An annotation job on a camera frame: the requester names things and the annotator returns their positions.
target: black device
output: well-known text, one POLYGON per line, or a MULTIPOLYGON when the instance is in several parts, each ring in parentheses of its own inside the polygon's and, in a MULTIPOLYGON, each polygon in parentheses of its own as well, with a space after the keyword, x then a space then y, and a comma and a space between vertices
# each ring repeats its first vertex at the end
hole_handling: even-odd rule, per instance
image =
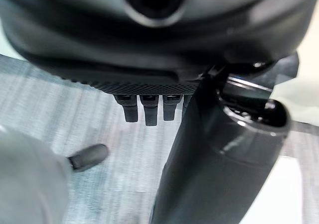
POLYGON ((0 0, 12 46, 51 74, 113 94, 156 125, 184 115, 151 224, 237 224, 290 128, 269 96, 297 75, 317 0, 0 0))

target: wood grain floor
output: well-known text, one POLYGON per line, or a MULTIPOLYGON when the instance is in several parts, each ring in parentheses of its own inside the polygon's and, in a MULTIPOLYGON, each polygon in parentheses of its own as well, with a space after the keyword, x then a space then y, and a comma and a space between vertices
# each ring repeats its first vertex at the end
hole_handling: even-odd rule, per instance
MULTIPOLYGON (((0 123, 48 143, 68 155, 105 143, 109 159, 72 181, 66 224, 147 224, 162 167, 181 119, 156 127, 126 123, 111 95, 63 81, 27 62, 0 55, 0 123)), ((295 157, 304 180, 304 223, 319 224, 319 128, 294 123, 282 154, 295 157)))

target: black rubber tip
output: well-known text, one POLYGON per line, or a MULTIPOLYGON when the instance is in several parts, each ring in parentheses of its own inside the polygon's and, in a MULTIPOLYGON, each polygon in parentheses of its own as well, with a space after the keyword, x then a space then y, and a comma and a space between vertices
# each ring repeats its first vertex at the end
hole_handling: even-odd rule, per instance
POLYGON ((104 144, 94 144, 68 157, 74 172, 83 172, 92 168, 109 156, 109 149, 104 144))

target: textured black panel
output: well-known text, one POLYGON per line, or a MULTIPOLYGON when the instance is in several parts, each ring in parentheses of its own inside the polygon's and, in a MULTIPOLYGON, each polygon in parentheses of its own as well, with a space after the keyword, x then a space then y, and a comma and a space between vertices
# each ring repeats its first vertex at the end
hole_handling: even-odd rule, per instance
POLYGON ((90 82, 88 85, 114 95, 192 95, 199 83, 154 85, 122 82, 90 82))

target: black plastic tab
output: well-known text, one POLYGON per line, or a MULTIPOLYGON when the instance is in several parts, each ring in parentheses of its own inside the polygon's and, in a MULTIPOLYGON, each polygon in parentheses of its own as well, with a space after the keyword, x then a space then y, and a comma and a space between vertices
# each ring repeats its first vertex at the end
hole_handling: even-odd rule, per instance
POLYGON ((186 112, 186 109, 187 109, 187 106, 188 106, 188 103, 189 103, 191 97, 192 97, 192 95, 184 96, 182 116, 184 116, 184 114, 185 114, 185 112, 186 112))
POLYGON ((146 126, 156 126, 158 123, 159 96, 140 96, 144 106, 146 126))
POLYGON ((116 96, 117 103, 122 105, 126 122, 137 122, 139 120, 137 97, 136 96, 116 96))
POLYGON ((165 121, 172 121, 175 118, 175 109, 181 101, 180 95, 163 96, 163 114, 165 121))

